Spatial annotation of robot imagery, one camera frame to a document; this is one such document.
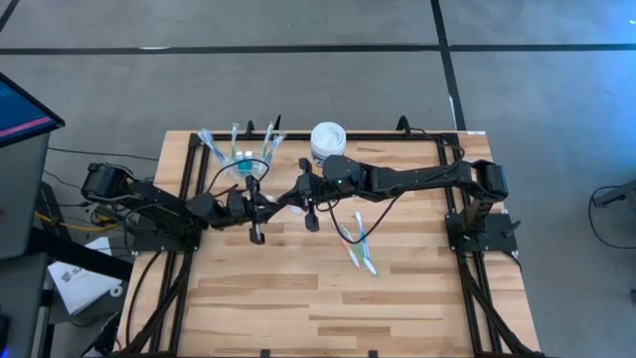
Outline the white box on floor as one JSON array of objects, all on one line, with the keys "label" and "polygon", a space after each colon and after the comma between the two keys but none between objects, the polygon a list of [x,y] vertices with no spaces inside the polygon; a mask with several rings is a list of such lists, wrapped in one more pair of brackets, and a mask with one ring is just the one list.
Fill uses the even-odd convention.
[{"label": "white box on floor", "polygon": [[[108,236],[101,236],[85,245],[80,245],[114,257]],[[124,280],[56,261],[48,265],[48,272],[70,315],[84,310],[109,293],[113,286],[122,286],[124,282]]]}]

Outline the yellow Lysol wipes canister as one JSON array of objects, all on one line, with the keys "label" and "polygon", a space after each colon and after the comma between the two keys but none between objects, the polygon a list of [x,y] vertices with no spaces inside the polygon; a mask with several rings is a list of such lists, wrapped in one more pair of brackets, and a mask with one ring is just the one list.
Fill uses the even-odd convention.
[{"label": "yellow Lysol wipes canister", "polygon": [[317,124],[310,134],[310,146],[313,162],[322,167],[331,155],[342,155],[347,144],[345,129],[333,121]]}]

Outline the grey monitor cabinet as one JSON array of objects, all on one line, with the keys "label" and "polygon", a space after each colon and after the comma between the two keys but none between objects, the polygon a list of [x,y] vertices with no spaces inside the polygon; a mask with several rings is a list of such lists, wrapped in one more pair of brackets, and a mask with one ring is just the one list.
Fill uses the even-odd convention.
[{"label": "grey monitor cabinet", "polygon": [[49,134],[0,148],[0,261],[28,248]]}]

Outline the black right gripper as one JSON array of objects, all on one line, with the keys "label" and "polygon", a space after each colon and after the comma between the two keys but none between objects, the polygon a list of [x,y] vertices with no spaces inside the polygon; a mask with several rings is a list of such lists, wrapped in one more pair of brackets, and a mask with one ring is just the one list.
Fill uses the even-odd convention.
[{"label": "black right gripper", "polygon": [[305,212],[305,228],[309,232],[318,232],[320,224],[316,214],[317,206],[327,201],[323,179],[313,172],[312,164],[307,158],[300,158],[298,166],[302,174],[297,178],[296,185],[278,199],[284,205],[300,206]]}]

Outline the clear acrylic organizer box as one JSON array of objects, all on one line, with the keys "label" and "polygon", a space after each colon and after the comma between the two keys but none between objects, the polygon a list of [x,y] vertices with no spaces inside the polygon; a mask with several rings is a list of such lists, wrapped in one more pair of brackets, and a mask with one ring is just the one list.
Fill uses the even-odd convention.
[{"label": "clear acrylic organizer box", "polygon": [[[247,176],[243,172],[238,173],[237,163],[235,160],[234,161],[231,160],[230,155],[226,155],[218,149],[214,149],[213,152],[215,157],[221,162],[222,166],[227,167],[227,171],[230,174],[234,175],[237,178]],[[264,161],[264,159],[261,158],[261,155],[258,156],[253,153],[253,165],[252,165],[252,172],[250,175],[256,178],[263,177],[268,172],[268,170],[269,170],[269,165]]]}]

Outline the black stand beam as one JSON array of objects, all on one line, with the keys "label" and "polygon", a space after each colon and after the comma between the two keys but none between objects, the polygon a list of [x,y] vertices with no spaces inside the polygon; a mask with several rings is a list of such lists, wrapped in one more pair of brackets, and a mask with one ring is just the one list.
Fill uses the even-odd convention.
[{"label": "black stand beam", "polygon": [[89,249],[35,227],[31,229],[28,251],[44,253],[53,261],[124,281],[129,281],[133,269],[133,264],[129,262]]}]

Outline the grey metal stand leg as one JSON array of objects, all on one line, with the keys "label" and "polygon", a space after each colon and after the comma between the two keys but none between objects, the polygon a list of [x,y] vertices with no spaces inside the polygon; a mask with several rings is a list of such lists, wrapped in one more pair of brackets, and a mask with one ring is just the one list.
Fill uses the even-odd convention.
[{"label": "grey metal stand leg", "polygon": [[636,211],[636,179],[619,186],[608,187],[607,192],[592,196],[595,207],[606,207],[616,201],[626,201],[629,207]]}]

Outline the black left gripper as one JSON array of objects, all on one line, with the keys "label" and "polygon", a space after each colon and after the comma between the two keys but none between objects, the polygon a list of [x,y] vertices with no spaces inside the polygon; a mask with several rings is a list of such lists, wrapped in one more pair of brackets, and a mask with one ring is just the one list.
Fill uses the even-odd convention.
[{"label": "black left gripper", "polygon": [[260,194],[259,181],[255,177],[245,177],[245,189],[242,192],[229,192],[227,207],[233,225],[251,223],[249,240],[253,244],[265,243],[265,235],[260,226],[276,214],[277,203],[264,199]]}]

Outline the computer monitor blue screen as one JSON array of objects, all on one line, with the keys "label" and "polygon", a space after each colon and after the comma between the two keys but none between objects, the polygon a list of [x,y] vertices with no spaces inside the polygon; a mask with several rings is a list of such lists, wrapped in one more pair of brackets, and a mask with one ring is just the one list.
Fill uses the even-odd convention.
[{"label": "computer monitor blue screen", "polygon": [[65,126],[61,117],[0,72],[0,148]]}]

